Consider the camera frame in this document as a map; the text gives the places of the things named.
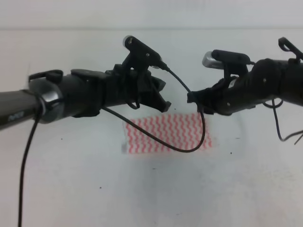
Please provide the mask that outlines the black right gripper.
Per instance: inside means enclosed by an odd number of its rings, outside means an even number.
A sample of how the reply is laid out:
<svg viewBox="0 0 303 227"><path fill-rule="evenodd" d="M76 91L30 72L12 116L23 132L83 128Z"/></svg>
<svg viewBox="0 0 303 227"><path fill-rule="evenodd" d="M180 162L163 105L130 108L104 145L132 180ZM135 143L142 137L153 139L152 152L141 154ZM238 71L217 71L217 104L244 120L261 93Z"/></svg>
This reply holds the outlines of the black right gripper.
<svg viewBox="0 0 303 227"><path fill-rule="evenodd" d="M211 88L188 92L187 103L200 104L197 111L208 115L228 116L252 109L256 107L256 82L250 75L221 79Z"/></svg>

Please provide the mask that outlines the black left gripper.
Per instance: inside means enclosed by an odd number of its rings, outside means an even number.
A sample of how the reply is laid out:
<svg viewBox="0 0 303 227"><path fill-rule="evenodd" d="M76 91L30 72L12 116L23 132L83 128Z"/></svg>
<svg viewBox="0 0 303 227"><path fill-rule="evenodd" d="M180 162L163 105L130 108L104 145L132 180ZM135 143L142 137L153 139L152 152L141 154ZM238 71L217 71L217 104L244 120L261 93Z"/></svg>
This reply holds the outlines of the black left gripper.
<svg viewBox="0 0 303 227"><path fill-rule="evenodd" d="M145 105L165 113L171 102L165 101L159 92L166 86L166 82L151 77L148 66L127 67L117 64L112 70L101 73L102 106Z"/></svg>

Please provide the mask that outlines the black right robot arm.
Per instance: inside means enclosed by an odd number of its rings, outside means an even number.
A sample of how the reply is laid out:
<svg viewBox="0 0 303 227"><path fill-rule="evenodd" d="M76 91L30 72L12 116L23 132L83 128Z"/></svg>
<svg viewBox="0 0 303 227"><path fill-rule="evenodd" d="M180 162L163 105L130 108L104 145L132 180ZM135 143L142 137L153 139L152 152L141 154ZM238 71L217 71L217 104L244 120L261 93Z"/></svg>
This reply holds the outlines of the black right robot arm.
<svg viewBox="0 0 303 227"><path fill-rule="evenodd" d="M212 87L187 95L187 102L198 102L206 114L231 115L279 98L303 104L303 65L272 59L259 60L250 72L221 79Z"/></svg>

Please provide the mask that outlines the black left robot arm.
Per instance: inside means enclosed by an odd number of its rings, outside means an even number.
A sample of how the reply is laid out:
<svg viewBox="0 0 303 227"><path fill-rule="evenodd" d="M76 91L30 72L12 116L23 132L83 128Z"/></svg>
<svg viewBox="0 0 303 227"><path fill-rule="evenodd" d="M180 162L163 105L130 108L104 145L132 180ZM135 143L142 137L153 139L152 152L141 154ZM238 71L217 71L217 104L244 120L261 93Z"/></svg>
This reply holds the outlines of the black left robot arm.
<svg viewBox="0 0 303 227"><path fill-rule="evenodd" d="M147 69L116 64L105 72L73 69L64 75L49 70L30 75L28 88L0 94L0 127L5 129L41 116L48 124L67 117L94 117L103 107L134 104L164 113L171 103L160 92L166 83Z"/></svg>

